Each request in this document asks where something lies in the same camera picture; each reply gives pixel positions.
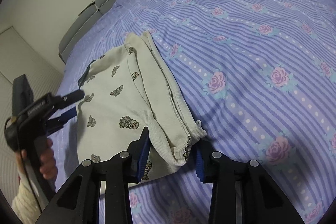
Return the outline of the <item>cream knit sleeve forearm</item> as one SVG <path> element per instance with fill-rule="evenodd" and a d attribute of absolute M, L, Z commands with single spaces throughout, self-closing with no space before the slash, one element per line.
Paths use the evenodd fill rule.
<path fill-rule="evenodd" d="M 18 193 L 12 201 L 11 208 L 24 224 L 34 224 L 41 212 L 32 192 L 20 182 Z"/>

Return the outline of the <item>left hand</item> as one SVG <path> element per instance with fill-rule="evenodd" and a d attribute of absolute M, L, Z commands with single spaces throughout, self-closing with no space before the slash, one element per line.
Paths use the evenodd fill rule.
<path fill-rule="evenodd" d="M 56 160 L 54 158 L 54 151 L 52 149 L 53 142 L 50 138 L 47 139 L 47 148 L 41 154 L 41 167 L 40 173 L 46 180 L 55 180 L 58 174 L 56 167 Z M 27 159 L 26 150 L 17 151 L 15 153 L 18 171 L 25 174 L 23 161 Z"/>

